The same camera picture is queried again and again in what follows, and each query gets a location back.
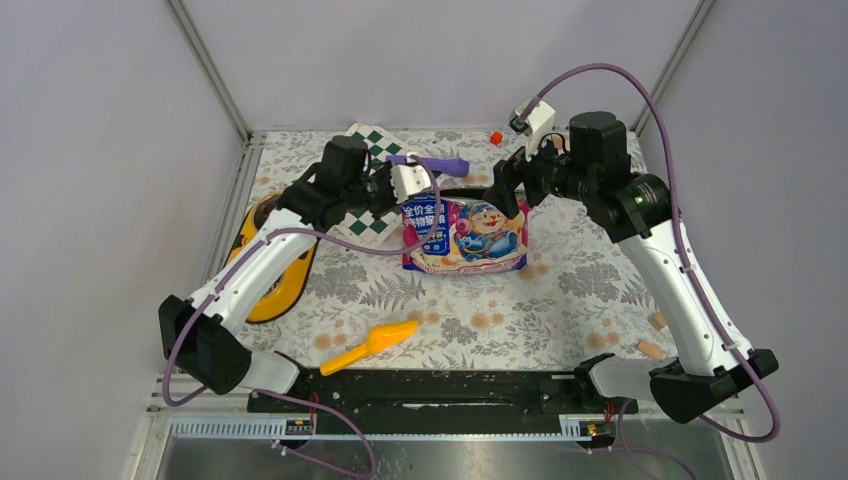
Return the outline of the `cat food bag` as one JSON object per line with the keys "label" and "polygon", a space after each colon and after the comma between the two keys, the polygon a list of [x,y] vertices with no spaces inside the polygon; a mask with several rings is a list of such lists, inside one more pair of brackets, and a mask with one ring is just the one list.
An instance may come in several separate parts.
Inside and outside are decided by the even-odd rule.
{"label": "cat food bag", "polygon": [[510,219],[482,199],[481,188],[441,193],[435,215],[434,195],[420,194],[401,206],[403,243],[411,246],[435,224],[436,231],[420,248],[402,256],[402,268],[428,274],[477,274],[521,270],[527,265],[530,208],[524,192],[516,192],[519,214]]}

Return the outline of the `yellow plastic scoop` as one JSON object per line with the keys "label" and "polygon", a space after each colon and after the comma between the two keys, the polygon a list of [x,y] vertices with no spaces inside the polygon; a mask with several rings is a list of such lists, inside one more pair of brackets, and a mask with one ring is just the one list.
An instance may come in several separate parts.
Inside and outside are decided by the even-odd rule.
{"label": "yellow plastic scoop", "polygon": [[405,341],[416,333],[417,321],[384,324],[372,328],[366,335],[365,341],[350,351],[323,363],[320,368],[322,376],[333,375],[351,365],[376,355],[398,343]]}

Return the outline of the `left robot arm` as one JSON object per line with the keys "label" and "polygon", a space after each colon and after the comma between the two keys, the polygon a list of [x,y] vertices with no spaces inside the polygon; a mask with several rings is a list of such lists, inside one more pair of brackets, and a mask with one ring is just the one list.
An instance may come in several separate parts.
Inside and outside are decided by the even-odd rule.
{"label": "left robot arm", "polygon": [[175,369],[189,374],[199,393],[224,395],[236,388],[271,391],[288,411],[309,401],[310,385],[281,354],[255,351],[238,338],[249,313],[291,264],[352,210],[379,215],[398,204],[401,167],[390,161],[369,166],[364,142],[337,135],[321,159],[288,186],[259,232],[236,257],[188,298],[166,297],[158,308],[162,350],[167,360],[162,381],[166,405],[193,399],[171,392]]}

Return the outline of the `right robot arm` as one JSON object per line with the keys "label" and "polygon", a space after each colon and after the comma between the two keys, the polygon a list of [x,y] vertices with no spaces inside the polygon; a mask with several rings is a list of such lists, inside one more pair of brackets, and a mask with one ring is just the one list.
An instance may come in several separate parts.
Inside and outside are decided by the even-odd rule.
{"label": "right robot arm", "polygon": [[579,114],[564,148],[553,144],[549,113],[511,126],[527,143],[494,166],[484,199],[508,217],[518,213],[518,193],[530,206],[549,196],[581,203],[635,266],[677,347],[665,360],[604,354],[582,362],[584,377],[573,386],[579,407],[597,412],[613,397],[649,400],[684,424],[777,370],[774,353],[751,345],[702,277],[669,187],[632,168],[621,121],[609,112]]}

